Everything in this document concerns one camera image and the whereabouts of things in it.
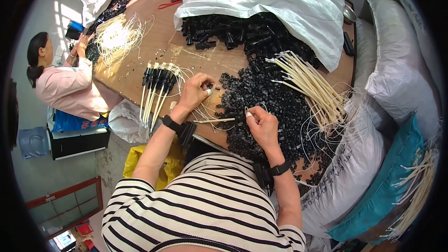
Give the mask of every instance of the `metal bowl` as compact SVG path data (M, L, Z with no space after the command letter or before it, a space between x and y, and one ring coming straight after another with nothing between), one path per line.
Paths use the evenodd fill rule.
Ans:
M356 22L356 13L349 6L344 6L344 8L342 9L342 14L344 15L344 23L351 25Z

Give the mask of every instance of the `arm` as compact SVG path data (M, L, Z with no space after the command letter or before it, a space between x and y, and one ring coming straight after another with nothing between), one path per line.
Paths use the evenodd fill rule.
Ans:
M171 119L181 124L187 115L207 98L208 93L205 91L204 84L212 81L210 76L203 73L198 73L187 80L179 103L169 114ZM161 125L146 145L132 177L149 182L155 189L160 167L165 161L175 134L176 132L169 127Z
M93 35L79 37L79 42L75 45L79 56L78 69L76 71L61 70L53 74L45 84L48 93L61 98L91 85L92 62L86 59L86 47L92 37Z
M77 50L76 50L76 46L73 47L73 49L70 51L69 56L67 57L67 59L65 60L65 63L62 65L62 67L72 67L73 61L76 58L76 54L77 54Z
M280 147L265 150L270 167L281 165L285 159ZM300 205L300 193L291 171L274 176L274 188L279 203L279 215L277 225L294 225L302 229L302 211Z
M176 105L169 115L173 121L182 124L189 112L185 108ZM155 189L159 170L168 155L175 134L176 132L169 127L161 125L146 145L145 151L143 151L132 173L132 177L149 182Z
M283 153L278 144L277 117L267 113L260 106L248 109L252 115L246 116L247 125L254 139L266 153L270 167L285 162ZM300 205L299 188L291 171L274 176L274 187L279 203L277 225L293 225L302 229L302 212Z

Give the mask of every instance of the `hand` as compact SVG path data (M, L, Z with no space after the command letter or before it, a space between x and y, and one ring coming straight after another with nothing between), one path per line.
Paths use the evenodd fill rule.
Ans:
M78 43L75 44L75 46L73 46L73 48L70 51L70 56L76 57L77 53L78 53Z
M260 106L251 107L247 111L252 113L252 116L246 118L246 123L254 139L265 153L280 148L277 136L279 124L277 117L267 113Z
M206 90L209 82L216 83L213 77L204 73L197 73L188 79L184 84L181 99L177 105L185 109L188 113L193 111L208 97Z
M89 41L95 36L95 33L92 33L90 36L86 36L84 34L81 34L79 36L79 41L76 43L76 45L73 48L76 48L76 52L78 53L80 58L83 58L86 56L86 48L89 44Z

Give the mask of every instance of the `wooden table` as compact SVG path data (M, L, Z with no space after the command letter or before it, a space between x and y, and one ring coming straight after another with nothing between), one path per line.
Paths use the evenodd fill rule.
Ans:
M185 37L182 32L174 29L173 17L176 9L180 6L174 5L165 9L157 9L162 3L169 3L170 0L132 0L125 11L126 17L129 18L133 14L137 14L142 22L149 21L152 15L155 16L155 22L152 29L143 38L140 45L140 51L132 51L120 63L106 68L101 59L95 67L94 77L104 83L107 87L120 93L123 97L131 102L140 105L142 97L142 78L148 63L155 62L171 62L180 67L189 68L193 73L204 72L217 80L223 72L230 75L238 76L238 70L246 68L248 61L243 51L243 46L239 46L233 50L227 50L224 43L217 42L217 46L211 49L196 50L195 47L187 46ZM350 38L355 43L355 27L354 25L344 24ZM321 66L319 72L324 76L330 85L334 85L336 92L341 93L349 89L346 84L352 84L352 76L354 74L354 59L341 53L339 66L332 73ZM177 86L172 90L171 94L178 91ZM214 91L203 103L208 104L210 109L216 112L223 112L222 108L216 108L221 103L221 96L224 89ZM169 113L172 101L179 101L179 96L168 98L160 110L160 117ZM194 120L190 115L187 120ZM210 142L227 148L227 133L223 131L213 132L210 124L197 124L195 134L204 137Z

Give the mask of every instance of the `black cabinet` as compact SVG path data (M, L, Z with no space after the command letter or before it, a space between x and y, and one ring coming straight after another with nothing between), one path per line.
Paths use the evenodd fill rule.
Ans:
M53 160L74 157L105 149L109 144L110 131L104 127L74 132L50 132Z

